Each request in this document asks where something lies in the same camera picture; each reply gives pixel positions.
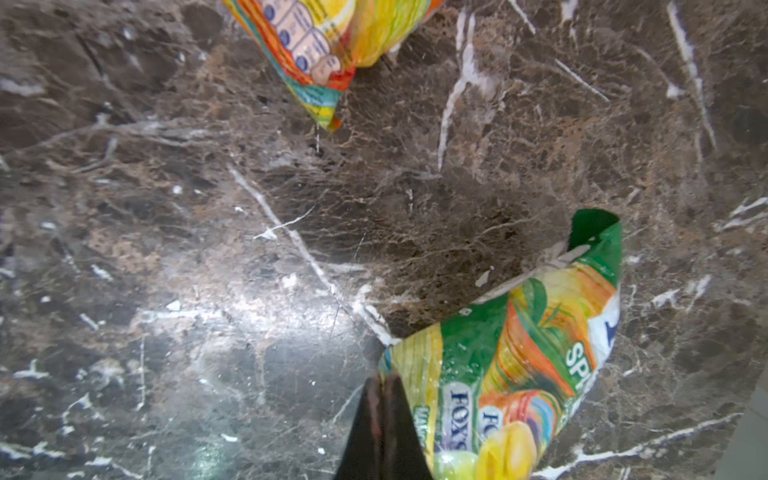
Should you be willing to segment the yellow green Fox's packet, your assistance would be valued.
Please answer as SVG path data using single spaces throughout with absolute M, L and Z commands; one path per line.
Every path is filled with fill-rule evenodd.
M 593 387 L 620 321 L 620 219 L 577 211 L 567 253 L 383 353 L 434 478 L 529 478 Z

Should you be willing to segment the red yellow Fox's fruits packet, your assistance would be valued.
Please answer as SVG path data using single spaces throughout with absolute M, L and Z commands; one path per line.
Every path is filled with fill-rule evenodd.
M 443 5 L 439 0 L 224 0 L 311 118 L 334 131 L 356 71 L 374 65 Z

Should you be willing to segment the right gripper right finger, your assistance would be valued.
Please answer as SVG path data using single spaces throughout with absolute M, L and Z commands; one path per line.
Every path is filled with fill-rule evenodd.
M 386 377 L 383 387 L 382 478 L 432 480 L 416 433 L 403 381 Z

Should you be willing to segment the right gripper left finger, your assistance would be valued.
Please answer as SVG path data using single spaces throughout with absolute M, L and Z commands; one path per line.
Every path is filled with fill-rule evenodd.
M 382 448 L 381 379 L 368 378 L 350 429 L 336 480 L 380 478 Z

